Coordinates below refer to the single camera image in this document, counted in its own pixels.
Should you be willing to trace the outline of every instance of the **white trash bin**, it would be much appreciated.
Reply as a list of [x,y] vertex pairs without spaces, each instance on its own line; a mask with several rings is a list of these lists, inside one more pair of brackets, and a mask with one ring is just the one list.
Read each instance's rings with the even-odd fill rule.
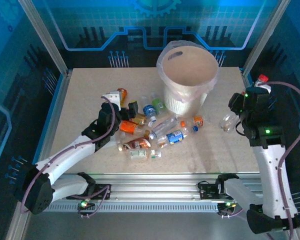
[[164,103],[179,116],[195,115],[217,83],[217,60],[191,41],[171,41],[156,66],[165,83]]

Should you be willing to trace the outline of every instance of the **gear logo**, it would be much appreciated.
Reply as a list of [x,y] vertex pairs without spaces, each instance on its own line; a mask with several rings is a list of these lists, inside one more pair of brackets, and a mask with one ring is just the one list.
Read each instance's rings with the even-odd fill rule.
[[0,15],[8,23],[12,24],[19,14],[17,0],[0,0]]
[[147,17],[156,17],[164,14],[170,14],[170,10],[175,10],[181,0],[131,0],[134,9],[139,10],[140,14],[146,14]]

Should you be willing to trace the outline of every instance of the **table surface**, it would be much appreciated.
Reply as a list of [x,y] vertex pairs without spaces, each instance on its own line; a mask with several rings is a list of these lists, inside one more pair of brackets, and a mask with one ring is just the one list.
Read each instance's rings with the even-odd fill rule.
[[[131,160],[118,148],[100,149],[78,162],[67,173],[225,173],[258,172],[249,141],[235,131],[218,127],[229,113],[228,102],[244,88],[237,67],[221,67],[218,82],[208,94],[199,114],[204,126],[183,142],[162,149],[162,157]],[[155,67],[144,68],[75,68],[69,82],[62,112],[53,140],[51,155],[75,140],[98,117],[103,94],[125,88],[126,103],[141,95],[163,95],[163,81]]]

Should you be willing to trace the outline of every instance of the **red bottle cap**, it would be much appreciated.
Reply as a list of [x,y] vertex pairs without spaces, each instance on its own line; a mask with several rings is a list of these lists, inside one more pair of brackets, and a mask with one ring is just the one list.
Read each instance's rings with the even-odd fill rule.
[[260,74],[260,76],[258,77],[258,79],[263,82],[266,83],[268,82],[269,78],[266,75]]

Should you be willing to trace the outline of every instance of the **robotic arm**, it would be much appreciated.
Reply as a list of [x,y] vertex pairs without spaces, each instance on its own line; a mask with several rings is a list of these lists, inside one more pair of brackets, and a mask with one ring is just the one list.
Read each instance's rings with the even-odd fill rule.
[[263,198],[252,193],[235,174],[219,175],[215,184],[200,186],[202,198],[213,194],[216,198],[234,199],[246,212],[249,227],[255,234],[289,229],[279,181],[283,183],[293,228],[300,228],[300,214],[292,200],[285,163],[281,166],[282,179],[278,178],[279,160],[286,148],[283,129],[270,107],[268,87],[248,87],[244,95],[235,93],[228,104],[239,115],[244,136],[256,157]]
[[[89,196],[96,192],[96,188],[98,189],[95,181],[84,172],[75,176],[63,174],[77,162],[106,145],[119,129],[121,121],[134,118],[138,112],[137,102],[129,103],[129,109],[120,107],[119,91],[112,91],[103,96],[111,102],[114,115],[110,103],[103,103],[98,119],[93,121],[75,141],[55,155],[30,167],[24,167],[19,173],[13,194],[20,202],[27,195],[24,205],[33,214],[41,213],[50,203],[58,199],[71,195]],[[113,118],[114,125],[110,130]],[[96,140],[108,131],[105,137]]]

